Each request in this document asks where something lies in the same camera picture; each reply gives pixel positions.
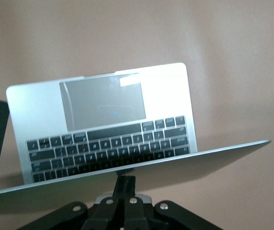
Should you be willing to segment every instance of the silver laptop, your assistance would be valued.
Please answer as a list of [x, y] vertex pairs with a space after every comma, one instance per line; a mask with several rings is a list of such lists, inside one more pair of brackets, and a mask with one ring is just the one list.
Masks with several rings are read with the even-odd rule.
[[182, 63], [14, 85], [7, 99], [25, 184], [197, 152]]

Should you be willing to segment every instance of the black keyboard key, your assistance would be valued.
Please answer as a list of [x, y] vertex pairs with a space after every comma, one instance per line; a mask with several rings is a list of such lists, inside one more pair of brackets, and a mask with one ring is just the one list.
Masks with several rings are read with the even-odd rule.
[[94, 153], [86, 154], [85, 160], [87, 163], [96, 162], [96, 157]]
[[112, 139], [111, 144], [112, 144], [112, 147], [122, 146], [122, 142], [120, 138]]
[[174, 151], [173, 150], [166, 150], [165, 151], [165, 157], [174, 157]]
[[29, 151], [31, 151], [31, 150], [38, 150], [39, 149], [36, 140], [28, 141], [27, 142], [27, 147], [28, 147]]
[[88, 138], [89, 140], [97, 140], [103, 138], [110, 138], [115, 136], [122, 136], [131, 133], [140, 133], [141, 132], [141, 125], [140, 124], [133, 124], [128, 126], [120, 126], [115, 128], [106, 128], [96, 131], [89, 131]]
[[65, 150], [65, 148], [55, 149], [55, 152], [56, 152], [56, 157], [64, 157], [64, 156], [66, 156], [66, 150]]
[[119, 157], [118, 151], [116, 149], [108, 150], [107, 155], [108, 155], [108, 159], [117, 159]]
[[99, 164], [99, 163], [90, 164], [90, 171], [91, 171], [91, 172], [94, 172], [94, 171], [97, 171], [97, 170], [101, 170], [101, 167], [100, 167], [100, 164]]
[[66, 147], [66, 151], [68, 152], [68, 155], [73, 155], [78, 153], [76, 146], [68, 146]]
[[79, 153], [88, 152], [89, 148], [87, 144], [78, 145], [78, 151]]
[[31, 164], [31, 167], [33, 172], [51, 169], [50, 161], [34, 163], [34, 164]]
[[139, 147], [138, 146], [131, 146], [131, 147], [129, 147], [129, 153], [130, 153], [130, 156], [139, 155], [140, 154]]
[[76, 156], [74, 157], [75, 164], [85, 164], [84, 156]]
[[176, 136], [186, 135], [186, 134], [187, 134], [186, 127], [165, 130], [166, 138], [176, 137]]
[[156, 129], [164, 128], [165, 127], [164, 120], [155, 121], [155, 127], [156, 127]]
[[149, 121], [149, 122], [142, 123], [142, 130], [143, 131], [154, 130], [154, 122], [153, 121]]
[[69, 176], [74, 176], [74, 175], [77, 175], [77, 174], [79, 174], [77, 167], [68, 168], [68, 175]]
[[184, 125], [185, 124], [185, 117], [184, 116], [175, 117], [175, 121], [176, 121], [177, 126]]
[[166, 127], [173, 127], [175, 126], [175, 120], [174, 118], [167, 118], [166, 119]]
[[74, 142], [75, 143], [87, 141], [87, 137], [85, 135], [85, 132], [83, 132], [83, 133], [75, 133], [75, 134], [73, 134], [73, 138], [74, 138]]
[[181, 145], [188, 145], [187, 137], [176, 138], [176, 139], [171, 140], [171, 146], [172, 147], [181, 146]]
[[90, 172], [90, 167], [88, 165], [79, 166], [79, 173], [88, 173]]
[[154, 153], [154, 159], [163, 159], [164, 158], [164, 153], [163, 152], [155, 152]]
[[160, 142], [160, 144], [161, 144], [161, 149], [163, 149], [163, 150], [170, 148], [170, 141], [169, 140], [162, 140]]
[[49, 139], [48, 138], [46, 138], [46, 139], [40, 139], [39, 140], [39, 145], [40, 145], [41, 149], [49, 148], [50, 147]]
[[184, 154], [188, 154], [188, 153], [189, 153], [189, 148], [188, 147], [183, 147], [183, 148], [175, 150], [175, 155], [176, 156], [184, 155]]
[[29, 154], [30, 161], [39, 161], [44, 159], [50, 159], [55, 157], [55, 153], [53, 149], [40, 151], [40, 152], [32, 152]]
[[123, 137], [122, 138], [122, 143], [123, 143], [123, 145], [131, 145], [132, 144], [131, 137]]
[[61, 139], [60, 139], [60, 137], [51, 138], [50, 143], [51, 143], [52, 147], [60, 146], [61, 145]]
[[135, 136], [132, 136], [132, 139], [133, 139], [133, 142], [136, 144], [136, 143], [142, 143], [143, 142], [143, 138], [142, 138], [142, 135], [135, 135]]
[[151, 151], [155, 151], [155, 150], [159, 150], [160, 149], [160, 144], [159, 142], [154, 142], [154, 143], [151, 143]]
[[129, 156], [129, 154], [128, 154], [128, 149], [127, 148], [119, 149], [119, 157], [126, 158], [128, 156]]
[[107, 153], [106, 153], [106, 151], [105, 152], [98, 152], [96, 154], [96, 157], [97, 157], [98, 161], [105, 161], [105, 160], [107, 160]]
[[52, 165], [53, 169], [63, 167], [62, 160], [53, 160], [53, 161], [51, 161], [51, 165]]
[[154, 155], [152, 153], [147, 153], [143, 155], [144, 161], [152, 161], [154, 160]]
[[150, 152], [150, 146], [148, 144], [145, 145], [140, 145], [140, 152], [143, 153], [147, 153]]
[[73, 139], [71, 138], [71, 134], [62, 136], [62, 143], [64, 145], [69, 145], [73, 143]]
[[64, 164], [64, 166], [72, 166], [72, 165], [74, 165], [73, 157], [63, 158], [63, 164]]
[[144, 141], [151, 141], [153, 140], [153, 134], [152, 133], [145, 133], [143, 134]]
[[51, 180], [56, 178], [56, 173], [54, 171], [45, 173], [46, 180]]
[[111, 147], [111, 145], [110, 145], [110, 140], [102, 140], [101, 142], [100, 142], [100, 148], [101, 149], [109, 149]]
[[91, 151], [99, 150], [99, 143], [98, 142], [90, 143], [89, 146], [90, 146]]
[[44, 174], [42, 173], [34, 174], [33, 179], [35, 182], [45, 181]]
[[66, 171], [66, 169], [57, 170], [56, 174], [57, 174], [57, 178], [68, 176], [68, 172]]
[[154, 133], [155, 140], [163, 139], [164, 138], [164, 132], [158, 131]]

